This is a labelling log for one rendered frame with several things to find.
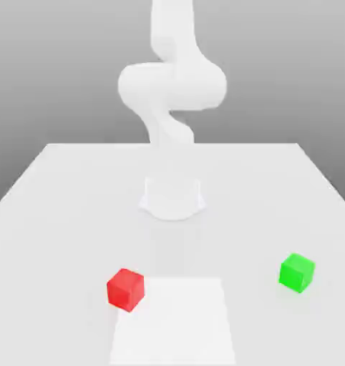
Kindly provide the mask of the small red cube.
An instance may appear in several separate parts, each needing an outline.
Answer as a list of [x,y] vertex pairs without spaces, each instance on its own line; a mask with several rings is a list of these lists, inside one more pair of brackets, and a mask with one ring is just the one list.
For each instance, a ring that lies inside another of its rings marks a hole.
[[107,282],[108,302],[131,312],[145,296],[145,278],[129,269],[120,269]]

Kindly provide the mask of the small green cube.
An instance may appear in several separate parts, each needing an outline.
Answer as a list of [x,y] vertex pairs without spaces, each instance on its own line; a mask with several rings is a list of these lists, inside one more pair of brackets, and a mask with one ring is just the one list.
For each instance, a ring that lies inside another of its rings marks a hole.
[[291,253],[281,263],[278,282],[297,293],[302,293],[311,284],[315,268],[314,261]]

